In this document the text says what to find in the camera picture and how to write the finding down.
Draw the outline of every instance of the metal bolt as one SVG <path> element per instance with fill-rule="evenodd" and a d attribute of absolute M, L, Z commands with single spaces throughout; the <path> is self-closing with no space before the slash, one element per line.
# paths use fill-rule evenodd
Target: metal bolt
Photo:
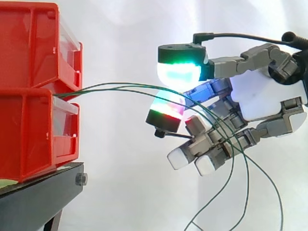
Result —
<path fill-rule="evenodd" d="M 76 185 L 85 186 L 88 183 L 87 173 L 77 173 L 76 175 Z"/>

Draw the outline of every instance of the led light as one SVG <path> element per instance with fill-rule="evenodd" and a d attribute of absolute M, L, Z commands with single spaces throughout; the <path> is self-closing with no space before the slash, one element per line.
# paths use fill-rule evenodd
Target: led light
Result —
<path fill-rule="evenodd" d="M 184 97 L 169 91 L 160 90 L 156 96 L 185 105 Z M 185 107 L 155 98 L 150 109 L 181 120 Z"/>
<path fill-rule="evenodd" d="M 157 74 L 163 84 L 173 90 L 184 92 L 198 85 L 201 66 L 193 63 L 157 64 Z"/>

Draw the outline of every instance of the white wall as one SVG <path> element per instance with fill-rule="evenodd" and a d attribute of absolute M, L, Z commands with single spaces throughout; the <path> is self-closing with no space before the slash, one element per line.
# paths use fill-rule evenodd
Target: white wall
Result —
<path fill-rule="evenodd" d="M 308 36 L 300 0 L 59 0 L 62 16 L 84 44 L 84 86 L 109 81 L 160 84 L 157 46 L 191 42 L 198 31 L 243 32 L 279 39 L 287 30 Z M 217 39 L 209 56 L 238 55 L 260 43 Z M 199 177 L 191 165 L 173 171 L 166 155 L 183 140 L 153 136 L 145 124 L 152 99 L 122 92 L 81 96 L 80 159 L 89 183 L 63 212 L 60 231 L 170 231 L 186 223 L 225 182 L 231 163 Z M 285 231 L 308 230 L 308 124 L 294 135 L 263 140 L 247 153 L 272 176 L 284 206 Z M 278 200 L 253 166 L 247 216 L 237 231 L 279 230 Z M 226 191 L 198 224 L 226 231 L 242 214 L 245 168 L 236 158 Z"/>

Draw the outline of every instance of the red plastic drawer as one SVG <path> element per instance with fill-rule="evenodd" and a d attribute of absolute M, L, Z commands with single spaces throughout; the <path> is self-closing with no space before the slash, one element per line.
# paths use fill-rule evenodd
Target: red plastic drawer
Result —
<path fill-rule="evenodd" d="M 48 89 L 0 89 L 0 108 L 0 179 L 22 182 L 78 158 L 78 105 Z"/>
<path fill-rule="evenodd" d="M 0 1 L 0 31 L 0 88 L 81 89 L 82 45 L 56 4 Z"/>

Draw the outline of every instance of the robotic hand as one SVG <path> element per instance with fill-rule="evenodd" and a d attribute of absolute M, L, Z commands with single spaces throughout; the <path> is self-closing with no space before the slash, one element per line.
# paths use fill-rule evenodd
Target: robotic hand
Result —
<path fill-rule="evenodd" d="M 229 142 L 239 148 L 239 141 L 242 148 L 247 149 L 258 144 L 261 138 L 295 132 L 307 117 L 303 105 L 308 103 L 308 40 L 287 32 L 282 41 L 275 41 L 301 50 L 293 55 L 281 51 L 273 43 L 266 43 L 243 52 L 239 57 L 208 59 L 201 42 L 215 37 L 223 36 L 199 33 L 194 35 L 194 43 L 158 48 L 159 65 L 194 64 L 201 67 L 198 81 L 209 79 L 184 95 L 199 103 L 219 97 L 208 110 L 221 120 L 214 120 L 205 111 L 203 113 L 212 124 L 198 114 L 191 116 L 185 124 L 192 138 L 167 156 L 174 169 L 194 161 L 201 176 L 217 170 L 232 158 L 232 154 L 240 153 L 236 149 L 233 153 Z M 187 76 L 193 79 L 192 73 L 188 72 L 182 72 L 180 77 Z M 189 99 L 185 99 L 186 106 L 195 106 Z M 246 128 L 251 121 L 262 122 L 256 128 Z M 150 113 L 147 123 L 156 127 L 156 136 L 163 137 L 162 133 L 170 131 L 161 121 L 153 120 Z M 232 130 L 225 129 L 229 142 L 221 136 L 226 125 Z"/>

